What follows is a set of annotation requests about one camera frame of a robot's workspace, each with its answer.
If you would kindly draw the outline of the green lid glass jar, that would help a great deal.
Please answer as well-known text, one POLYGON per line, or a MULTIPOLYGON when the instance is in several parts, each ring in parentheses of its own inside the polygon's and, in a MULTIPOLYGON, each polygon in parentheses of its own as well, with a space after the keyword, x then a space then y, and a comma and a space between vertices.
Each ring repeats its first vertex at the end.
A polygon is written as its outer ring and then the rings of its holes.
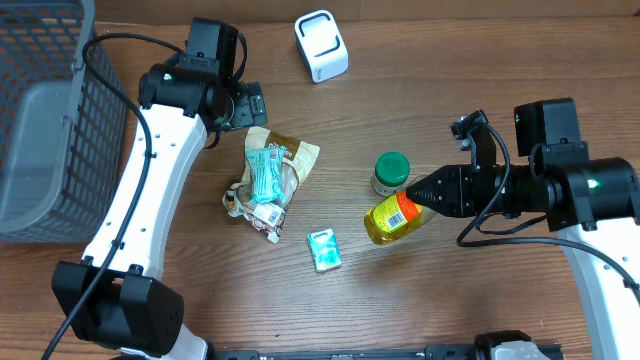
POLYGON ((374 167, 371 185, 382 196, 397 193, 410 175, 410 162, 399 152, 382 154, 374 167))

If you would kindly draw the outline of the yellow drink bottle silver cap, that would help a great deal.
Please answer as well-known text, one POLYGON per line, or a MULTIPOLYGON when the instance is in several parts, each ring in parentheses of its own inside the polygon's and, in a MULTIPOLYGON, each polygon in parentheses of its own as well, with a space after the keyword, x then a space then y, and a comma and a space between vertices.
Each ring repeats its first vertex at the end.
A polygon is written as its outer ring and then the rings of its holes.
POLYGON ((376 245, 391 244, 428 223, 436 212, 410 200, 405 191, 393 194, 364 216, 364 227, 376 245))

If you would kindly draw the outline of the teal wipes packet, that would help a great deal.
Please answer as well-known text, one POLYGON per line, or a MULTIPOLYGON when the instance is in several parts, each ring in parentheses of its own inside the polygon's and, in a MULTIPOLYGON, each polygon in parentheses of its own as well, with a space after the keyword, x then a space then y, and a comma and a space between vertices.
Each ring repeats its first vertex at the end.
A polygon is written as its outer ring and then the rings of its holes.
POLYGON ((245 149, 246 160, 251 177, 251 205, 279 200, 284 202, 282 165, 284 149, 267 147, 261 149, 245 149))

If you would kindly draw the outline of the brown Panera snack bag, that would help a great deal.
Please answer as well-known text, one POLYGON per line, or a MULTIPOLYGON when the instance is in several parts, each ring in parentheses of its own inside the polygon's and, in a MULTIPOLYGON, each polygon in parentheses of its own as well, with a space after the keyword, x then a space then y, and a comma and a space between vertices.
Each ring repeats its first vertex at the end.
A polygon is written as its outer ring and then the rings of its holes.
MULTIPOLYGON (((306 180, 314 167, 319 156, 320 147, 293 137, 281 135, 263 127, 250 128, 245 138, 245 149, 261 149, 267 147, 281 147, 284 149, 281 173, 286 200, 284 202, 276 200, 271 203, 287 208, 298 187, 306 180)), ((251 199, 251 177, 246 155, 245 164, 245 173, 236 188, 241 186, 250 187, 249 203, 251 199)))

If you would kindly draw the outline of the small brown snack packet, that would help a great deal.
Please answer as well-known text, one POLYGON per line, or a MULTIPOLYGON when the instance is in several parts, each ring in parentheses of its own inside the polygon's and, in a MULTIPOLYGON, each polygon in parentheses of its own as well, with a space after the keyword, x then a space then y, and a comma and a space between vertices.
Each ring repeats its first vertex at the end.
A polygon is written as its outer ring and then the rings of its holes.
POLYGON ((286 218, 286 209, 271 202, 250 205, 248 203, 249 190, 249 186, 241 186, 225 192, 222 202, 227 213, 233 218, 244 218, 268 241, 274 244, 278 243, 286 218))

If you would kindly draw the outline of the green white tissue pack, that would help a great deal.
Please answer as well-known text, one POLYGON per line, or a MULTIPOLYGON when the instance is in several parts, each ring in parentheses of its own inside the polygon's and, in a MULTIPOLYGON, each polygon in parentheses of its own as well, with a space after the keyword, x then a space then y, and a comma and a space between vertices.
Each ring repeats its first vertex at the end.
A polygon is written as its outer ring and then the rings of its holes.
POLYGON ((315 270, 324 273, 342 265, 336 235, 332 229, 326 229, 307 235, 315 270))

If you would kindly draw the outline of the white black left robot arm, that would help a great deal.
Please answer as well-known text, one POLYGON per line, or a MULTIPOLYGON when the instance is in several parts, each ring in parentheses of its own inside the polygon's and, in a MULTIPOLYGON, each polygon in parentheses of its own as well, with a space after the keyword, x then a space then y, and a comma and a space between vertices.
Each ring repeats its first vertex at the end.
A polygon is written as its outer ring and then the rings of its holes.
POLYGON ((196 18, 183 47, 140 79, 129 102, 133 147, 102 225, 77 263, 60 262, 52 290, 63 328, 129 359, 211 359, 214 347, 184 322, 183 297, 166 286, 168 231, 198 153, 224 131, 267 121, 261 87, 241 77, 244 35, 196 18))

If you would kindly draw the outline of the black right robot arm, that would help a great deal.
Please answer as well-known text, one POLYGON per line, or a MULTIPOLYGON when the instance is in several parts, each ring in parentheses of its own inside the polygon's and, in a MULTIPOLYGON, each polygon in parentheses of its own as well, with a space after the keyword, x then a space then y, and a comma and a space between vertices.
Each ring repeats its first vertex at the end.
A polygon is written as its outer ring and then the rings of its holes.
POLYGON ((408 186, 438 214, 467 218, 463 248, 548 244, 562 248, 579 290, 597 359, 639 356, 639 179, 614 157, 593 159, 571 98, 514 109, 515 165, 485 113, 450 126, 463 165, 443 166, 408 186))

